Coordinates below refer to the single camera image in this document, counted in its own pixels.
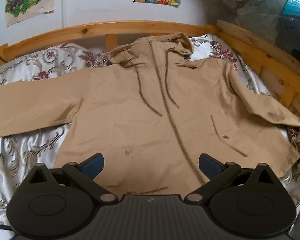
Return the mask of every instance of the white wall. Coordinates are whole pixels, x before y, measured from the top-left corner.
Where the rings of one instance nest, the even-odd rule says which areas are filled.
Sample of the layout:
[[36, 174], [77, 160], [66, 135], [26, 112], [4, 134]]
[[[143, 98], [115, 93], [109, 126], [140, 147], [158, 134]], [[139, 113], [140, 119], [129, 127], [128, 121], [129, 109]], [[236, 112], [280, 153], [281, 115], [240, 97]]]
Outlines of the white wall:
[[[178, 8], [168, 5], [132, 3], [133, 0], [67, 0], [67, 26], [100, 21], [160, 20], [203, 25], [226, 18], [219, 0], [181, 0]], [[14, 44], [61, 28], [61, 0], [53, 13], [38, 15], [6, 27], [5, 0], [0, 0], [0, 45]]]

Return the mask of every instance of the hooded jacket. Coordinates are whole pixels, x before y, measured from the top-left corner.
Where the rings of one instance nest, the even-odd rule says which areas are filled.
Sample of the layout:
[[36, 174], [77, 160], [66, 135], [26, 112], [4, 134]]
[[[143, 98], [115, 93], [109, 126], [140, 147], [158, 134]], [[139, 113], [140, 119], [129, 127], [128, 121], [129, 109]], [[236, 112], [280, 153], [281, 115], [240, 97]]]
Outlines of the hooded jacket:
[[112, 50], [113, 65], [0, 87], [0, 137], [70, 123], [54, 167], [100, 152], [95, 181], [122, 194], [187, 195], [207, 178], [200, 154], [280, 177], [299, 153], [277, 129], [300, 119], [245, 87], [232, 65], [187, 61], [186, 35], [145, 37]]

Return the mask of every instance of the wooden bed frame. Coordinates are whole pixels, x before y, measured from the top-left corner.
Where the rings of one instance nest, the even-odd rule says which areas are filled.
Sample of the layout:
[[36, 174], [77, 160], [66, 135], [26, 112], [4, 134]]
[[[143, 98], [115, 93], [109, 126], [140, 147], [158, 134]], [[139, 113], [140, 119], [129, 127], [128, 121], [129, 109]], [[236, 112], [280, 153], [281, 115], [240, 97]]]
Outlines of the wooden bed frame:
[[284, 86], [277, 95], [280, 102], [300, 116], [300, 63], [286, 52], [278, 49], [249, 31], [230, 23], [218, 21], [217, 26], [203, 27], [159, 21], [122, 21], [102, 22], [78, 25], [40, 34], [9, 46], [0, 46], [0, 57], [6, 61], [19, 56], [48, 48], [65, 41], [105, 35], [106, 51], [117, 46], [119, 33], [148, 33], [149, 36], [186, 33], [188, 36], [200, 36], [206, 33], [219, 36], [233, 49], [240, 52], [246, 63], [261, 77], [264, 70], [277, 77], [277, 82]]

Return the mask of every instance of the floral bedsheet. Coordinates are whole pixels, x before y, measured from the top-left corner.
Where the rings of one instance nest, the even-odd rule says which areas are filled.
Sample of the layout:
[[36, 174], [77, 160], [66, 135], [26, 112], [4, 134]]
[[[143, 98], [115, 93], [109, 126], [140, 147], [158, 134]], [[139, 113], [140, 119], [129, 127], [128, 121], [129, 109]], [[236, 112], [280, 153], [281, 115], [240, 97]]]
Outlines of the floral bedsheet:
[[[64, 43], [0, 66], [0, 86], [55, 78], [85, 67], [104, 67], [107, 61], [107, 53], [95, 54], [76, 44]], [[49, 95], [38, 94], [38, 97], [46, 96]], [[53, 167], [69, 127], [70, 124], [65, 124], [0, 138], [0, 225], [9, 225], [6, 207], [32, 167], [36, 163]], [[0, 240], [8, 240], [13, 235], [0, 230]]]
[[[194, 53], [190, 60], [217, 57], [231, 62], [246, 86], [260, 94], [271, 95], [260, 78], [242, 58], [219, 37], [210, 34], [190, 39]], [[54, 78], [85, 67], [104, 67], [107, 53], [95, 54], [81, 46], [64, 43], [22, 56], [0, 66], [0, 86], [17, 81]], [[49, 95], [38, 94], [38, 97]], [[13, 193], [36, 163], [52, 168], [56, 154], [71, 124], [60, 125], [0, 138], [0, 225], [9, 225], [6, 207]], [[300, 131], [289, 130], [290, 139], [300, 148]], [[282, 129], [288, 138], [286, 129]], [[281, 182], [300, 211], [300, 160], [281, 178]], [[12, 238], [13, 232], [0, 230], [0, 240]]]

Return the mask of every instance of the jacket sleeve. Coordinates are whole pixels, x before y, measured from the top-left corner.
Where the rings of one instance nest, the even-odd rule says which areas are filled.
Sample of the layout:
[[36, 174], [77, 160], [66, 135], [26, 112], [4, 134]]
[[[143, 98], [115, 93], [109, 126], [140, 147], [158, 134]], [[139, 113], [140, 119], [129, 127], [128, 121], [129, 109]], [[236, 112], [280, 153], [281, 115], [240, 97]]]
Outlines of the jacket sleeve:
[[259, 95], [245, 87], [236, 71], [229, 67], [229, 81], [234, 92], [241, 98], [250, 114], [255, 114], [273, 124], [300, 127], [300, 118], [291, 113], [275, 98]]
[[91, 70], [0, 86], [0, 137], [71, 122], [86, 99]]

